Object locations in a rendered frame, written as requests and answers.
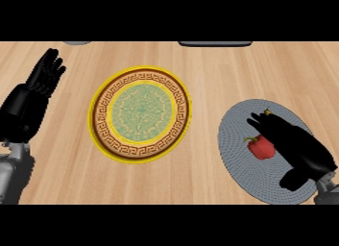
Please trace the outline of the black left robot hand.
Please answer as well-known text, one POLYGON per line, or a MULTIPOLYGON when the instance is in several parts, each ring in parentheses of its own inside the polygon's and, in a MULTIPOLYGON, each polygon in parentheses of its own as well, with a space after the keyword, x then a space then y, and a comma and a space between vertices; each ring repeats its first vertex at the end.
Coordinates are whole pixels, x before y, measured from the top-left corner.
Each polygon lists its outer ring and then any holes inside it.
POLYGON ((0 142, 27 143, 35 136, 63 71, 58 49, 50 48, 2 104, 0 142))

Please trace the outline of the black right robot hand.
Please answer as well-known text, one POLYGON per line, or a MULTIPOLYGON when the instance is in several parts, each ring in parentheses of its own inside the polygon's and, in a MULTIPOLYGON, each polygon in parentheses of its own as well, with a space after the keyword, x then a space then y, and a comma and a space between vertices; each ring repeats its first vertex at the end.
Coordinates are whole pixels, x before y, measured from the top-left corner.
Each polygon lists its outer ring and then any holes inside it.
POLYGON ((338 168, 326 147, 314 136, 274 114, 251 114, 246 123, 273 143, 292 169, 280 179, 280 187, 296 191, 308 180, 317 181, 338 168))

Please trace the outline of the red bell pepper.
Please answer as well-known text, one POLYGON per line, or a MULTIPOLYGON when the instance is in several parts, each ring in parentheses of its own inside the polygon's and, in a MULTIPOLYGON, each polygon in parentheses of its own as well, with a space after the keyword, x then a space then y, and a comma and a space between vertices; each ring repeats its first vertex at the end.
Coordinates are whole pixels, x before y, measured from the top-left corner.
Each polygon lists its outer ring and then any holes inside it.
POLYGON ((276 147, 264 135, 249 136, 243 139, 243 142, 246 143, 248 151, 258 160, 270 159, 274 156, 276 147))

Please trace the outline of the grey round placemat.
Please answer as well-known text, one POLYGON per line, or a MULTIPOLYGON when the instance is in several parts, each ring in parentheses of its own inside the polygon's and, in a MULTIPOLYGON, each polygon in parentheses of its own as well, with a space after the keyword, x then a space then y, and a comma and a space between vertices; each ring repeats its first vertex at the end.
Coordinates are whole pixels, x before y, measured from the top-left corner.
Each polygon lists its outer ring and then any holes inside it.
POLYGON ((311 132, 301 118, 280 104, 264 99, 245 100, 227 110, 221 118, 217 134, 220 156, 233 180, 255 199, 271 205, 298 205, 317 192, 315 182, 308 180, 295 191, 282 188, 280 179, 292 166, 280 154, 259 160, 246 147, 245 138, 259 135, 246 120, 252 113, 259 114, 264 110, 311 132))

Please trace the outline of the yellow patterned plate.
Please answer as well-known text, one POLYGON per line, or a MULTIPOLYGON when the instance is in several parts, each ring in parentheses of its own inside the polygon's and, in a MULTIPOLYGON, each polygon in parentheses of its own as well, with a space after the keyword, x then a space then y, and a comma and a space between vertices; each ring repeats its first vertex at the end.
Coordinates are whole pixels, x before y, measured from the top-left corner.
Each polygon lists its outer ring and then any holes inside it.
POLYGON ((116 72, 90 102, 87 124, 96 148, 122 163, 161 158, 184 137, 192 100, 178 77, 140 65, 116 72))

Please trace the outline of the dark grey flat object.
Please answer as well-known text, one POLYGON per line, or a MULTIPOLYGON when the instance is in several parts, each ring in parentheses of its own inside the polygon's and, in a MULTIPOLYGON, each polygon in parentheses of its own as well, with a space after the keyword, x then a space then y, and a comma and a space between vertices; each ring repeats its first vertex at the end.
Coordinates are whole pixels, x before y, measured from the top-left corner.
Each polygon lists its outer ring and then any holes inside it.
POLYGON ((187 47, 246 47, 252 41, 178 41, 187 47))

